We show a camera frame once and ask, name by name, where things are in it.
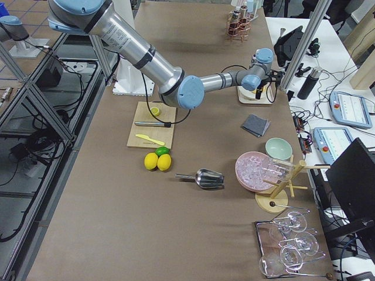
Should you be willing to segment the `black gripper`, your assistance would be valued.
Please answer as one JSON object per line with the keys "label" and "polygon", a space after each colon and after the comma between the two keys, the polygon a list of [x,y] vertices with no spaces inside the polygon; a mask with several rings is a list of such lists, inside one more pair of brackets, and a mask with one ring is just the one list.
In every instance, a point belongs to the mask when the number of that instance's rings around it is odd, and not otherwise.
{"label": "black gripper", "polygon": [[283,71],[271,70],[270,73],[267,74],[265,78],[261,80],[260,85],[256,89],[255,98],[256,99],[261,98],[261,94],[263,92],[263,86],[265,86],[267,83],[275,83],[275,87],[279,88],[283,76],[284,76]]}

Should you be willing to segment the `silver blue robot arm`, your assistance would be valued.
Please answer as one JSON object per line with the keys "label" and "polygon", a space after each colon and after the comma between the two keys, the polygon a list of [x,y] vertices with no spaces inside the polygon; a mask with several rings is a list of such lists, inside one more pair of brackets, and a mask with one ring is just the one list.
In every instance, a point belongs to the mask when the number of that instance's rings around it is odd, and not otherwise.
{"label": "silver blue robot arm", "polygon": [[112,1],[49,1],[48,4],[52,29],[98,36],[150,78],[158,86],[162,102],[170,107],[194,109],[202,103],[205,93],[234,86],[253,91],[270,75],[274,54],[265,47],[255,52],[247,70],[187,76],[116,13]]}

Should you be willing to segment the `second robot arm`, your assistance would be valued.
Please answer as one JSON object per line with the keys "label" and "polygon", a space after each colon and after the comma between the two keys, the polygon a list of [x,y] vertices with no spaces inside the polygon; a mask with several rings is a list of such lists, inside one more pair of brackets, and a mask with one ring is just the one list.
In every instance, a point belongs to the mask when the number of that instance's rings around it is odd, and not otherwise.
{"label": "second robot arm", "polygon": [[1,17],[1,43],[8,40],[23,41],[29,37],[28,31],[17,16],[6,15]]}

